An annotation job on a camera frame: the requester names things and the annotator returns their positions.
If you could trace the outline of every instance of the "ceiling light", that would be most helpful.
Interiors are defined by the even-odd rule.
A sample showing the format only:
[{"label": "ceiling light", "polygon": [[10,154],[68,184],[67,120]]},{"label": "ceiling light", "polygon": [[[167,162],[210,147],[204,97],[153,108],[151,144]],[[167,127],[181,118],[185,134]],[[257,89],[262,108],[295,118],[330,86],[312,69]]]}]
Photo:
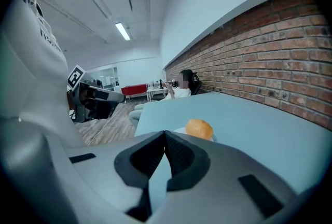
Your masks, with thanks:
[{"label": "ceiling light", "polygon": [[122,23],[115,24],[118,30],[121,32],[125,40],[130,40],[128,33],[126,32],[125,28],[123,27]]}]

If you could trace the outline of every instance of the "orange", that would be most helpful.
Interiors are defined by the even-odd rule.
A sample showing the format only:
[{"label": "orange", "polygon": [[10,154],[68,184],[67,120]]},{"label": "orange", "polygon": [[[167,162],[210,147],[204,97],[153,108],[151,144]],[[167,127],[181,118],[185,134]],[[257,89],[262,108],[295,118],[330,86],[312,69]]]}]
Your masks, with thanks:
[{"label": "orange", "polygon": [[187,122],[186,132],[188,135],[209,140],[212,137],[213,129],[209,123],[203,120],[191,119]]}]

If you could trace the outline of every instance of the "wooden floor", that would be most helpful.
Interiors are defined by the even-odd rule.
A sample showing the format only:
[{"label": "wooden floor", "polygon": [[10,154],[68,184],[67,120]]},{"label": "wooden floor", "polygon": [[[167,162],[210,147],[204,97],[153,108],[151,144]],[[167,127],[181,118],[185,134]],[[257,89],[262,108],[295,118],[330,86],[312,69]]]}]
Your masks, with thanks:
[{"label": "wooden floor", "polygon": [[92,120],[84,123],[75,123],[75,125],[85,143],[87,145],[90,144],[90,146],[133,137],[135,128],[129,121],[128,114],[134,110],[136,105],[145,102],[147,102],[146,97],[132,98],[126,104],[119,103],[109,119]]}]

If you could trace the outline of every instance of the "red brick wall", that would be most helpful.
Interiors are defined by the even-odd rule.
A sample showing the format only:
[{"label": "red brick wall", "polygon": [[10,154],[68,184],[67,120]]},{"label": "red brick wall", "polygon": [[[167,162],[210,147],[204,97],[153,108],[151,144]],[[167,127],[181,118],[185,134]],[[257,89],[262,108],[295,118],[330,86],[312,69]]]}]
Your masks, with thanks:
[{"label": "red brick wall", "polygon": [[198,72],[217,91],[332,130],[332,38],[314,0],[269,0],[227,22],[167,68]]}]

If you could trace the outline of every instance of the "white shirt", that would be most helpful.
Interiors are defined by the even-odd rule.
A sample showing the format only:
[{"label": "white shirt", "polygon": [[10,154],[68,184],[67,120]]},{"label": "white shirt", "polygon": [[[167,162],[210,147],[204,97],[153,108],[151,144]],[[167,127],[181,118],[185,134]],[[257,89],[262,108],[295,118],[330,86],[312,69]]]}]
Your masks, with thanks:
[{"label": "white shirt", "polygon": [[64,147],[85,146],[68,116],[68,68],[34,0],[12,0],[0,26],[0,117],[21,118]]},{"label": "white shirt", "polygon": [[[174,97],[177,99],[179,97],[189,97],[191,95],[191,90],[190,89],[181,89],[180,87],[177,87],[175,89],[173,89],[174,91]],[[171,100],[171,94],[168,93],[167,96],[162,99],[163,100]]]}]

